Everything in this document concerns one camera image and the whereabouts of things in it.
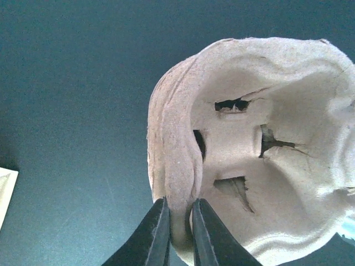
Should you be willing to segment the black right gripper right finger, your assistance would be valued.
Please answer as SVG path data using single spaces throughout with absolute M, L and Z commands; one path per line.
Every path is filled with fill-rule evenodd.
M 192 232 L 194 238 L 194 263 L 207 266 L 260 265 L 218 217 L 207 200 L 193 203 Z

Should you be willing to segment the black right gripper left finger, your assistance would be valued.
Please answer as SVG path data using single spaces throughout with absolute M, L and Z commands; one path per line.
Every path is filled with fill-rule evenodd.
M 103 266 L 168 266 L 170 212 L 165 197 L 155 201 L 129 239 Z

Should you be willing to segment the single cardboard cup carrier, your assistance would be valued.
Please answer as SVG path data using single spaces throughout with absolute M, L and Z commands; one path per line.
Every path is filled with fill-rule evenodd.
M 261 264 L 302 258 L 354 217 L 354 64 L 323 39 L 219 40 L 160 78 L 147 141 L 184 263 L 197 198 Z

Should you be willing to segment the orange kraft paper bag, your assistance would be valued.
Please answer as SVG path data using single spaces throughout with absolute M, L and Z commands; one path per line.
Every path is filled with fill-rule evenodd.
M 0 228 L 2 228 L 16 185 L 18 171 L 0 168 Z

